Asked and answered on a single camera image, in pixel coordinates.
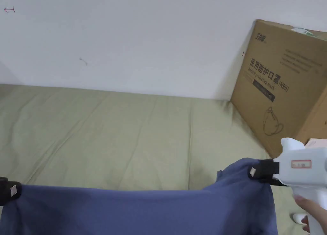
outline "bed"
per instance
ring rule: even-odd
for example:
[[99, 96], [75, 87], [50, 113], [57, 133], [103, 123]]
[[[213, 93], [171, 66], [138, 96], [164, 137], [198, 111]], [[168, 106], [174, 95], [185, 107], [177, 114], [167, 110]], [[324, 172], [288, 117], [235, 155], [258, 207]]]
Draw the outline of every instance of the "bed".
[[[269, 156], [229, 101], [0, 85], [0, 176], [24, 184], [197, 190]], [[279, 234], [305, 234], [273, 186]]]

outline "hand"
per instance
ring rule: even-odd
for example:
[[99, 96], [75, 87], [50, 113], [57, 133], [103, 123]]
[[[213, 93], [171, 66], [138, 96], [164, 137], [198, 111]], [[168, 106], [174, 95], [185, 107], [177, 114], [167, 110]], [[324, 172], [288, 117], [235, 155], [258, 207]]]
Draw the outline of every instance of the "hand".
[[[307, 211], [310, 215], [312, 215], [313, 218], [315, 218], [319, 222], [320, 226], [324, 231], [324, 234], [327, 235], [327, 210], [323, 209], [315, 202], [309, 199], [305, 199], [304, 197], [294, 196], [294, 199], [298, 206]], [[302, 220], [302, 222], [306, 224], [303, 227], [303, 230], [310, 232], [308, 217], [306, 216]]]

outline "black clip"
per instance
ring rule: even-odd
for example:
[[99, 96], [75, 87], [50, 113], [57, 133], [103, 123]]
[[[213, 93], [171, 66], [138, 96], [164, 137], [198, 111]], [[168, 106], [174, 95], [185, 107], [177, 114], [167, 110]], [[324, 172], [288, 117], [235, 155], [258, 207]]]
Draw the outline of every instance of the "black clip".
[[250, 166], [247, 175], [250, 179], [258, 180], [261, 183], [269, 183], [271, 185], [286, 186], [279, 180], [273, 178], [273, 174], [279, 173], [279, 163], [273, 159], [260, 160], [258, 164]]
[[16, 200], [22, 194], [22, 184], [16, 181], [8, 181], [5, 177], [0, 177], [0, 206]]

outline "cardboard box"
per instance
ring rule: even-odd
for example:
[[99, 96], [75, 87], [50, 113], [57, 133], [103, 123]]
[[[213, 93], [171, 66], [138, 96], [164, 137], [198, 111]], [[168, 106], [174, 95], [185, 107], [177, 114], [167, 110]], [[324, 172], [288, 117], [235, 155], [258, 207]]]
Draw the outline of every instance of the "cardboard box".
[[271, 157], [327, 138], [327, 33], [257, 20], [232, 103]]

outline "blue fabric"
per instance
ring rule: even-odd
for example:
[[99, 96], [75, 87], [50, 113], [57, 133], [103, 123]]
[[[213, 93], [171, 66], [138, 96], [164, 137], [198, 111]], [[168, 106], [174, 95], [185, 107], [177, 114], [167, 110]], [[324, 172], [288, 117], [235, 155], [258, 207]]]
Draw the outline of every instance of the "blue fabric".
[[5, 205], [0, 234], [278, 234], [269, 184], [250, 180], [244, 158], [201, 191], [108, 191], [24, 185]]

